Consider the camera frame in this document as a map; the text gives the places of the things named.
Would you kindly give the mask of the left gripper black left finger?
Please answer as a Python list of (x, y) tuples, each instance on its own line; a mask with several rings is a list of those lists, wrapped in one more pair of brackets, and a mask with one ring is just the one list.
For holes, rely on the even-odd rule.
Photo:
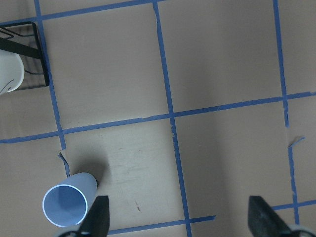
[(109, 197), (97, 196), (80, 225), (80, 235), (107, 235), (109, 231)]

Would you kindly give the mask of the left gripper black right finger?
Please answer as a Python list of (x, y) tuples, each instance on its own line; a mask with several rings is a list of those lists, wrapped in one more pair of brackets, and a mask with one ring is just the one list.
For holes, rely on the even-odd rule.
[(275, 213), (261, 196), (248, 200), (248, 227), (253, 237), (289, 237), (289, 226)]

